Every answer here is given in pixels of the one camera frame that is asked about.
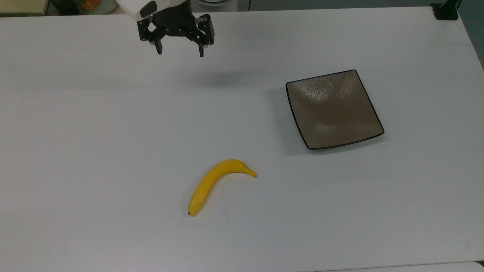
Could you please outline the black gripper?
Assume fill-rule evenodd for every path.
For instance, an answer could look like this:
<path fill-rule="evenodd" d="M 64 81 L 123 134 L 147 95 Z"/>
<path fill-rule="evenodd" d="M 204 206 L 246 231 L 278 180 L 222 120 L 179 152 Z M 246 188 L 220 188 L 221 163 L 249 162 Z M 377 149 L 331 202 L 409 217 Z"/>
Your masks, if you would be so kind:
<path fill-rule="evenodd" d="M 180 5 L 159 10 L 152 14 L 152 18 L 137 22 L 140 40 L 154 45 L 159 55 L 163 53 L 162 38 L 164 36 L 186 37 L 196 43 L 199 56 L 204 57 L 205 49 L 213 45 L 215 34 L 209 14 L 195 18 L 192 14 L 190 0 L 183 0 Z"/>

